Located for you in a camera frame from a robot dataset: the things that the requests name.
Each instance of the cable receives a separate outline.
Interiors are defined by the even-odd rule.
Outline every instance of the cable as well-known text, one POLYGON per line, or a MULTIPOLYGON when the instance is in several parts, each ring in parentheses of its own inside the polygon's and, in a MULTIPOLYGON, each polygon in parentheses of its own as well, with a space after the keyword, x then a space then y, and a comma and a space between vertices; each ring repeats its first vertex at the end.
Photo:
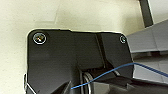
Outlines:
POLYGON ((139 63, 128 63, 128 64, 124 64, 124 65, 118 66, 118 67, 116 67, 116 68, 114 68, 114 69, 112 69, 112 70, 109 70, 109 71, 107 71, 107 72, 105 72, 105 73, 99 75, 98 77, 94 78, 93 80, 90 80, 89 82, 84 83, 84 84, 81 84, 81 85, 78 85, 78 86, 74 86, 74 87, 72 87, 71 89, 75 89, 75 88, 78 88, 78 87, 81 87, 81 86, 85 86, 85 85, 87 85, 87 84, 89 84, 89 83, 91 83, 91 82, 93 82, 93 81, 99 79, 100 77, 102 77, 102 76, 104 76, 104 75, 110 73, 110 72, 116 71, 116 70, 118 70, 118 69, 120 69, 120 68, 123 68, 123 67, 126 67, 126 66, 131 66, 131 65, 139 65, 139 66, 141 66, 141 67, 144 67, 144 68, 146 68, 146 69, 148 69, 148 70, 151 70, 151 71, 153 71, 153 72, 155 72, 155 73, 158 73, 158 74, 163 75, 163 76, 165 76, 165 77, 168 78, 168 74, 166 74, 166 73, 164 73, 164 72, 161 72, 161 71, 158 71, 158 70, 156 70, 156 69, 153 69, 153 68, 151 68, 151 67, 145 66, 145 65, 143 65, 143 64, 139 64, 139 63))
POLYGON ((33 88, 29 85, 29 83, 27 83, 27 86, 30 88, 30 90, 33 92, 33 94, 37 94, 37 93, 33 90, 33 88))

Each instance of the gray surface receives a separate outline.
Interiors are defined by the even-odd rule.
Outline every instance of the gray surface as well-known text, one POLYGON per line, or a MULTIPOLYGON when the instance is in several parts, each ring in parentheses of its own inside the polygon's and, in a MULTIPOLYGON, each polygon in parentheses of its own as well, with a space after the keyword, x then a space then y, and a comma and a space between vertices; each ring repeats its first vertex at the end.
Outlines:
MULTIPOLYGON (((168 73, 168 55, 163 55, 159 57, 147 56, 135 59, 134 62, 141 63, 154 69, 157 69, 159 71, 168 73)), ((151 72, 150 70, 144 69, 139 66, 135 66, 134 78, 168 84, 168 78, 163 77, 159 74, 156 74, 154 72, 151 72)))
POLYGON ((128 35, 131 53, 168 50, 168 20, 128 35))
POLYGON ((154 25, 152 31, 158 50, 168 50, 168 21, 154 25))
POLYGON ((127 36, 131 53, 158 50, 151 28, 127 36))

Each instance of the beige wall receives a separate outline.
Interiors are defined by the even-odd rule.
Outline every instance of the beige wall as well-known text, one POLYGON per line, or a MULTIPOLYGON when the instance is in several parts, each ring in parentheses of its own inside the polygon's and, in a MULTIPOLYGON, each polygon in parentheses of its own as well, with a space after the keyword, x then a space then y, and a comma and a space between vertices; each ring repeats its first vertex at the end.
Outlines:
POLYGON ((167 0, 148 0, 154 24, 168 19, 167 0))
POLYGON ((114 31, 144 28, 138 0, 1 0, 0 94, 23 94, 26 37, 36 28, 114 31))

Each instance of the screw head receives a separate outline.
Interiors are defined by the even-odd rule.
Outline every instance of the screw head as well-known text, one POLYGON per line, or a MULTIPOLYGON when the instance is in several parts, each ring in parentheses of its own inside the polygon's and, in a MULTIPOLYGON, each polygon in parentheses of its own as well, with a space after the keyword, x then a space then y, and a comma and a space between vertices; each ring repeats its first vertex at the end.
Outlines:
POLYGON ((36 33, 33 36, 33 40, 36 44, 44 44, 46 39, 47 38, 43 33, 36 33))
POLYGON ((126 37, 125 36, 121 36, 120 37, 120 41, 121 41, 121 43, 126 43, 126 37))

